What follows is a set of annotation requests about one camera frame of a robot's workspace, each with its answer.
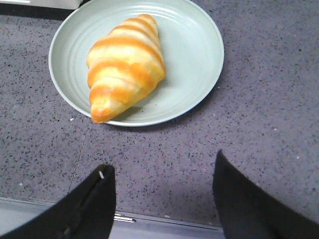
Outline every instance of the croissant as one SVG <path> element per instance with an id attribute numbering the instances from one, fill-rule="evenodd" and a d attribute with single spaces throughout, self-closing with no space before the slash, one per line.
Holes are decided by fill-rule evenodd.
<path id="1" fill-rule="evenodd" d="M 156 20 L 141 14 L 123 21 L 92 46 L 87 66 L 92 120 L 109 121 L 166 76 Z"/>

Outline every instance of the gray granite surface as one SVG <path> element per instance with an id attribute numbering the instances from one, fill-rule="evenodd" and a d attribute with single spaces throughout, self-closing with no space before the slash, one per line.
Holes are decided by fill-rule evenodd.
<path id="1" fill-rule="evenodd" d="M 56 91 L 48 51 L 67 11 L 0 4 L 0 196 L 55 203 L 109 163 L 118 210 L 218 226 L 223 149 L 319 222 L 319 1 L 194 2 L 221 31 L 222 74 L 191 111 L 139 128 L 92 123 Z"/>

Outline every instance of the white object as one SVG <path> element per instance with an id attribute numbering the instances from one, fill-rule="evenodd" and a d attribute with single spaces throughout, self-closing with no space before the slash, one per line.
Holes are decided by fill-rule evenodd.
<path id="1" fill-rule="evenodd" d="M 0 0 L 0 3 L 77 9 L 82 1 L 83 0 Z"/>
<path id="2" fill-rule="evenodd" d="M 51 204 L 0 197 L 0 236 L 47 210 Z M 120 212 L 110 239 L 225 239 L 222 228 Z"/>
<path id="3" fill-rule="evenodd" d="M 216 84 L 224 61 L 220 32 L 189 0 L 92 0 L 69 15 L 49 51 L 49 70 L 60 95 L 90 114 L 86 65 L 92 45 L 127 18 L 151 14 L 159 25 L 166 78 L 144 100 L 107 122 L 145 126 L 175 118 L 201 102 Z"/>

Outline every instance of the round plate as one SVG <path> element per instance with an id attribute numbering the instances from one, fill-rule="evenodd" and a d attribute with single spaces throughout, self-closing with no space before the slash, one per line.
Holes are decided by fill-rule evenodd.
<path id="1" fill-rule="evenodd" d="M 210 16 L 188 0 L 92 0 L 57 30 L 49 70 L 60 95 L 91 116 L 86 58 L 93 44 L 115 26 L 141 13 L 159 25 L 166 78 L 144 100 L 106 123 L 145 126 L 175 118 L 196 106 L 216 84 L 224 61 L 220 32 Z"/>

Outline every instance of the golden croissant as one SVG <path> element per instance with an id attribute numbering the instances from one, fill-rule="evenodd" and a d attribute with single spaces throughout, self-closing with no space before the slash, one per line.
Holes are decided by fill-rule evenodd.
<path id="1" fill-rule="evenodd" d="M 92 120 L 109 121 L 165 78 L 157 22 L 148 14 L 123 21 L 92 46 L 87 66 Z"/>

